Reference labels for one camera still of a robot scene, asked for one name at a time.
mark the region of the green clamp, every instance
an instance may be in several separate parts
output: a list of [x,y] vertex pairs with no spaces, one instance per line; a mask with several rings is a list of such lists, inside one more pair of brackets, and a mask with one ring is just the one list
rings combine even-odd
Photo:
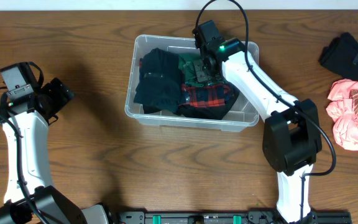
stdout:
[[241,224],[241,216],[240,215],[233,215],[233,224]]
[[153,224],[161,224],[161,216],[153,215]]

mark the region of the clothing pile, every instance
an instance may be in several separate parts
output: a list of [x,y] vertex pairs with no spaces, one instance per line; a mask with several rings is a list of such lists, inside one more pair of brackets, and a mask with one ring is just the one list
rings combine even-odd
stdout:
[[220,74],[199,82],[196,54],[174,54],[153,49],[139,61],[139,84],[134,103],[145,114],[168,110],[188,118],[223,119],[239,90]]
[[344,79],[334,82],[326,108],[335,122],[335,142],[344,149],[358,151],[358,42],[348,32],[336,37],[323,49],[320,64]]

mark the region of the black cloth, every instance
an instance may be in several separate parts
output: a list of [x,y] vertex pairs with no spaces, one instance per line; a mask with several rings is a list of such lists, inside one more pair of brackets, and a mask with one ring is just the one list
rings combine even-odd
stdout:
[[177,54],[153,49],[140,62],[139,84],[134,103],[143,104],[148,112],[176,112],[181,100],[182,75]]
[[320,64],[343,78],[358,81],[358,42],[348,32],[323,49]]
[[190,105],[180,105],[176,115],[183,115],[187,118],[216,119],[222,120],[236,102],[240,91],[234,87],[234,95],[225,102],[224,106],[211,108],[197,108]]

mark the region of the black sock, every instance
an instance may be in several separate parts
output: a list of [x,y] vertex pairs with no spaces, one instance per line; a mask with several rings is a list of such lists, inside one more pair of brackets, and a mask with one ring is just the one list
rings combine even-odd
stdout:
[[323,49],[320,64],[343,78],[358,81],[358,42],[348,32]]

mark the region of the white wall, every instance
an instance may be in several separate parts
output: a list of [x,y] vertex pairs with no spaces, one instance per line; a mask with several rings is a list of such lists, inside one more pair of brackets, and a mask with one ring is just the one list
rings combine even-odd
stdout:
[[[237,0],[244,9],[358,9],[358,0]],[[0,10],[200,10],[208,0],[0,0]],[[217,1],[207,9],[236,9]]]

